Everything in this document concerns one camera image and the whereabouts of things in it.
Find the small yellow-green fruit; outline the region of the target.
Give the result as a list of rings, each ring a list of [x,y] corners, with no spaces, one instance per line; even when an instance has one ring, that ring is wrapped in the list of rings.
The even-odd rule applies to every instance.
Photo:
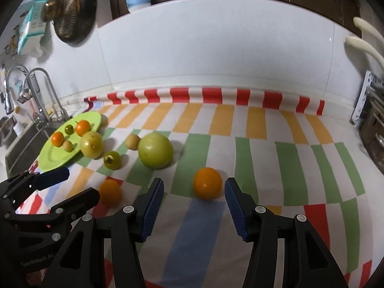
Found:
[[[71,152],[73,150],[73,144],[71,141],[69,140],[65,140],[63,143],[62,143],[62,148],[65,152]]]

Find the teal white paper package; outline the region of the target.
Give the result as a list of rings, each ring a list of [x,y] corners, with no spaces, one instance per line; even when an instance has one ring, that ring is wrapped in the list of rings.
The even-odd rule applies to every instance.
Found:
[[[46,22],[41,20],[43,6],[48,0],[36,0],[19,28],[17,54],[41,57],[40,41],[45,35]]]

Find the stainless steel pot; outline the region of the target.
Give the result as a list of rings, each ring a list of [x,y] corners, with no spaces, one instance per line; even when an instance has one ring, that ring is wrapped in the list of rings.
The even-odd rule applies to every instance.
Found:
[[[370,158],[383,173],[383,107],[370,98],[370,110],[360,130],[360,137]]]

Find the colourful checked cloth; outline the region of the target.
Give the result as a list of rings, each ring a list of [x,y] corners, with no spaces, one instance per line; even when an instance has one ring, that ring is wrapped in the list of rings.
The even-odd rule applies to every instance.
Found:
[[[326,102],[175,88],[88,99],[36,156],[17,214],[43,287],[365,287],[382,175]]]

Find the small tan round fruit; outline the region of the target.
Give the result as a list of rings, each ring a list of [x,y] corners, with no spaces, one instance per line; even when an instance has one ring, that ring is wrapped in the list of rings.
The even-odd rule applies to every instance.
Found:
[[[132,133],[127,136],[124,144],[129,150],[137,150],[140,140],[141,138],[138,135]]]

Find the thin gooseneck water faucet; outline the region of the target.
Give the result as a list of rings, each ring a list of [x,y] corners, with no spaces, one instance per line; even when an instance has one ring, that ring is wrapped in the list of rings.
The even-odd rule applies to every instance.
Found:
[[[45,84],[48,88],[48,95],[51,99],[51,106],[53,107],[53,113],[56,117],[56,120],[59,122],[66,122],[70,119],[70,116],[59,100],[49,73],[45,69],[36,67],[32,70],[28,70],[23,64],[20,64],[18,69],[25,76],[21,84],[21,90],[18,93],[18,101],[20,103],[25,103],[31,98],[35,100],[38,113],[35,121],[44,122],[45,124],[49,124],[52,121],[51,116],[48,114],[47,107],[44,104],[44,100],[39,96],[39,93],[36,89],[38,86],[36,72],[41,72],[44,75]]]

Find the small orange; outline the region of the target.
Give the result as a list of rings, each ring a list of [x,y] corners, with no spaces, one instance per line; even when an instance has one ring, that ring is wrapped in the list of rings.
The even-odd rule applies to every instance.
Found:
[[[65,141],[65,137],[62,132],[57,131],[51,136],[51,143],[54,147],[61,147]]]

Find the large green apple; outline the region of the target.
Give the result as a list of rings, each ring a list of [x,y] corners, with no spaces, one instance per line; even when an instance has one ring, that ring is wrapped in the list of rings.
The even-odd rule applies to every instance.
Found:
[[[171,141],[158,132],[149,133],[141,138],[138,152],[142,164],[156,170],[167,167],[174,155]]]

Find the large stemmed orange mandarin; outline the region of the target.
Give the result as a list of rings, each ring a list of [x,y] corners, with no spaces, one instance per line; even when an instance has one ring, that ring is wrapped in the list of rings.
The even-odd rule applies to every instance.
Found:
[[[76,122],[75,132],[79,137],[91,130],[91,124],[87,120],[80,120]]]

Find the black frying pan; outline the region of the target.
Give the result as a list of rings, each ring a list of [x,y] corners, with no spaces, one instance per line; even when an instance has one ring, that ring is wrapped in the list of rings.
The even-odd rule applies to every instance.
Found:
[[[79,0],[80,10],[72,36],[68,39],[59,38],[71,46],[82,43],[89,35],[96,19],[97,0]]]

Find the copper perforated strainer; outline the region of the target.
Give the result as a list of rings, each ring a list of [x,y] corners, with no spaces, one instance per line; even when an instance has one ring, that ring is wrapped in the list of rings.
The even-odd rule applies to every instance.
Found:
[[[79,0],[56,0],[58,10],[53,20],[55,32],[59,38],[70,38],[74,32],[78,13],[80,10]]]

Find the small green fruit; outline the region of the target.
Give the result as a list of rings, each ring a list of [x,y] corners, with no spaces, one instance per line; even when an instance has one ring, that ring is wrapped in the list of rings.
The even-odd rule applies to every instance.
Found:
[[[68,125],[64,128],[64,132],[65,132],[67,135],[72,135],[72,134],[74,133],[73,125],[72,125],[72,124],[68,124]]]

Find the lime green plate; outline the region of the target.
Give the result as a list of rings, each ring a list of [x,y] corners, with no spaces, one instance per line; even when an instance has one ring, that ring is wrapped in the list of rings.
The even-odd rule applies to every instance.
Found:
[[[47,172],[62,167],[80,152],[82,136],[76,132],[81,121],[87,121],[91,131],[98,131],[102,116],[96,111],[77,115],[57,128],[43,145],[38,156],[38,167]]]

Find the yellow round fruit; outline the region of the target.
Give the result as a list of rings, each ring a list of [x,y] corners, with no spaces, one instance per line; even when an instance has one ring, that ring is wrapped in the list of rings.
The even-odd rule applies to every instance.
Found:
[[[96,131],[85,133],[81,138],[80,150],[85,157],[98,159],[104,150],[103,137]]]

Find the stainless steel sink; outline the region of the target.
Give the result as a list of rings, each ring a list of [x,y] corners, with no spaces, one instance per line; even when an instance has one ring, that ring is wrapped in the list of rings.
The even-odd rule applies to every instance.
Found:
[[[8,178],[29,169],[56,128],[55,125],[38,127],[36,124],[29,124],[21,135],[16,137],[5,154]]]

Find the white dish rack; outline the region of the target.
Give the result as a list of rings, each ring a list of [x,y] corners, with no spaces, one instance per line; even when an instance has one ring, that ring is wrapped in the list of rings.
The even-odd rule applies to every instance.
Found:
[[[354,126],[358,126],[361,120],[363,120],[363,118],[365,118],[366,116],[365,104],[367,102],[369,89],[371,88],[371,84],[373,80],[374,80],[374,74],[371,71],[367,70],[365,73],[365,78],[363,81],[363,85],[362,85],[358,100],[356,102],[354,111],[350,118],[350,122]]]

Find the tall chrome kitchen faucet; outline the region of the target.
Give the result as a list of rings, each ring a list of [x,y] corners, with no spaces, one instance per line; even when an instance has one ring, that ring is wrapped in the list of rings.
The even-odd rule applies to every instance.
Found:
[[[20,84],[16,85],[16,91],[12,94],[10,79],[14,71],[21,72],[25,77]],[[6,115],[16,112],[16,104],[14,100],[17,100],[19,104],[24,104],[33,98],[37,106],[37,115],[35,119],[33,119],[33,122],[39,124],[48,124],[50,122],[48,112],[38,97],[35,84],[37,84],[37,79],[33,70],[29,71],[23,64],[20,63],[10,66],[10,68],[5,72],[5,78],[3,80],[3,100]]]

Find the brass small ladle pot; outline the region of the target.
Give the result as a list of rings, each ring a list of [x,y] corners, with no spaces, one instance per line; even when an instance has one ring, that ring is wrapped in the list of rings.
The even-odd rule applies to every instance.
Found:
[[[64,0],[47,0],[41,11],[40,19],[42,22],[52,22],[56,20],[62,11]]]

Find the dark green small tomato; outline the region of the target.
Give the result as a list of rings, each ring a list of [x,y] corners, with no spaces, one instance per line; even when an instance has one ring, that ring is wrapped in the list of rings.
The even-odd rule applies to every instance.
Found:
[[[103,164],[110,170],[118,170],[122,167],[122,157],[117,151],[108,151],[103,156]]]

